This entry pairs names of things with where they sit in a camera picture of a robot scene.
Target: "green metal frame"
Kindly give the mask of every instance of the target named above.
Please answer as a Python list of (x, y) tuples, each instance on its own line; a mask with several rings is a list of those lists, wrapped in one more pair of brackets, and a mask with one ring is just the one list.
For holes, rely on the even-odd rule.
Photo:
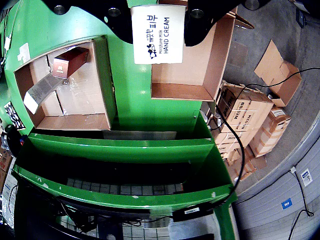
[[(129, 7), (135, 5), (155, 4), (156, 0), (128, 0)], [(16, 4), (8, 16), (8, 36), (13, 24)], [(0, 34), (4, 34), (4, 23), (0, 23)], [(115, 100), (117, 105), (117, 124), (121, 130), (142, 131), (177, 131), (181, 136), (192, 135), (192, 139), (182, 137), (180, 140), (167, 141), (126, 141), (84, 139), (43, 135), (32, 132), (34, 125), (23, 104), (16, 83), (14, 71), (23, 65), (18, 61), (19, 48), (28, 43), (31, 59), (55, 49), (92, 36), (106, 36), (109, 49), (110, 66)], [(192, 184), (186, 184), (188, 193), (159, 196), (124, 196), (91, 192), (59, 184), (37, 176), (21, 167), (14, 171), (31, 183), (52, 193), (71, 199), (101, 206), (133, 209), (150, 209), (151, 213), (169, 214), (190, 205), (203, 202), (215, 202), (226, 197), (233, 186), (220, 157), (217, 147), (202, 117), (199, 117), (201, 101), (151, 99), (151, 65), (134, 64), (133, 46), (121, 41), (108, 27), (77, 7), (64, 15), (55, 15), (41, 0), (24, 1), (17, 14), (12, 34), (11, 47), (4, 68), (5, 75), (0, 79), (0, 118), (6, 124), (11, 121), (5, 113), (4, 105), (12, 102), (22, 122), (26, 126), (20, 131), (29, 135), (29, 140), (39, 150), (48, 153), (60, 153), (66, 156), (85, 157), (105, 161), (124, 163), (159, 163), (166, 156), (167, 163), (181, 163), (194, 159), (196, 174), (212, 176), (217, 187), (210, 187), (210, 182), (190, 179), (193, 183), (203, 184), (206, 189), (193, 191)], [(228, 206), (236, 200), (233, 194), (229, 201), (216, 209), (220, 221), (222, 239), (234, 239)]]
[(54, 196), (63, 196), (88, 204), (121, 209), (149, 209), (151, 214), (171, 214), (172, 211), (183, 209), (191, 205), (205, 202), (216, 202), (225, 198), (232, 187), (231, 184), (219, 186), (207, 190), (155, 196), (130, 196), (115, 195), (100, 192), (87, 191), (50, 181), (35, 175), (21, 167), (15, 166), (14, 171), (39, 188), (46, 190)]
[[(129, 6), (155, 3), (156, 0), (131, 0)], [(17, 7), (16, 4), (8, 16), (6, 36), (10, 34)], [(56, 15), (41, 0), (24, 1), (17, 14), (4, 68), (6, 83), (3, 79), (0, 82), (0, 118), (11, 123), (3, 109), (11, 101), (26, 126), (21, 133), (28, 135), (34, 127), (14, 76), (14, 71), (23, 64), (17, 59), (23, 44), (28, 43), (33, 59), (58, 46), (102, 35), (108, 41), (120, 126), (127, 130), (192, 132), (201, 101), (151, 99), (151, 65), (134, 63), (132, 44), (120, 40), (103, 22), (80, 8), (71, 7), (66, 14)]]

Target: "black metal bracket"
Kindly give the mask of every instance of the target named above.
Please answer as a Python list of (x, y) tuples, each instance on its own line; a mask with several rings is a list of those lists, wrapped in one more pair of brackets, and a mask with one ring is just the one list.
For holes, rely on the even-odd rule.
[[(65, 14), (71, 6), (79, 7), (104, 22), (121, 40), (132, 44), (131, 12), (127, 0), (42, 0), (54, 13)], [(201, 43), (212, 26), (243, 0), (188, 0), (184, 19), (187, 47)]]

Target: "blue sticker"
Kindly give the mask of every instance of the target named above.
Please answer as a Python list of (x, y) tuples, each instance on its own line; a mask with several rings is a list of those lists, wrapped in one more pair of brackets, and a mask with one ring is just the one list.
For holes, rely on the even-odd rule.
[(291, 198), (289, 198), (288, 200), (285, 200), (284, 202), (282, 202), (281, 205), (282, 205), (282, 209), (283, 210), (285, 210), (288, 207), (292, 206)]

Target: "wall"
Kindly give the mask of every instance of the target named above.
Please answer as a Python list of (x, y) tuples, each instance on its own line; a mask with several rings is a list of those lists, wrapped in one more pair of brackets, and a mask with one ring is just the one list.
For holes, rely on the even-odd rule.
[[(297, 222), (295, 234), (292, 239), (309, 239), (320, 223), (320, 130), (319, 118), (311, 128), (306, 138), (301, 142), (284, 163), (279, 166), (275, 172), (272, 172), (265, 181), (261, 181), (249, 191), (239, 196), (236, 210), (238, 211), (241, 228), (244, 229), (244, 235), (250, 240), (287, 240), (291, 226), (297, 214), (303, 209), (303, 197), (296, 178), (290, 173), (291, 166), (295, 165), (302, 155), (301, 161), (296, 166), (296, 172), (302, 182), (300, 174), (309, 169), (313, 182), (307, 187), (302, 188), (305, 194), (306, 202), (310, 207), (310, 211), (314, 211), (314, 216), (308, 218), (303, 212)], [(260, 189), (264, 189), (269, 183), (274, 182), (279, 174), (284, 172), (273, 185), (263, 190), (248, 201), (241, 201), (258, 193)], [(281, 203), (291, 198), (292, 206), (282, 209)]]

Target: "white label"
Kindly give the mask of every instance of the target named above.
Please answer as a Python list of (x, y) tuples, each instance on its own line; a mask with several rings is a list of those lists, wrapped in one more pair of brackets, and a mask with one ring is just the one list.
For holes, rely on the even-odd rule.
[(185, 12), (179, 5), (131, 8), (135, 64), (182, 63)]
[(301, 173), (301, 178), (303, 180), (304, 186), (308, 186), (313, 180), (309, 171), (309, 168), (307, 168), (303, 173)]
[(195, 212), (199, 212), (199, 211), (200, 211), (200, 209), (198, 207), (196, 207), (196, 208), (192, 208), (192, 209), (184, 211), (184, 214), (191, 214), (191, 213), (195, 213)]
[(285, 112), (281, 109), (271, 110), (271, 112), (273, 113), (274, 117), (278, 117), (280, 115), (286, 115)]
[(18, 61), (23, 61), (23, 63), (26, 63), (29, 61), (30, 58), (30, 52), (29, 52), (29, 44), (26, 42), (19, 48), (20, 54), (17, 56)]

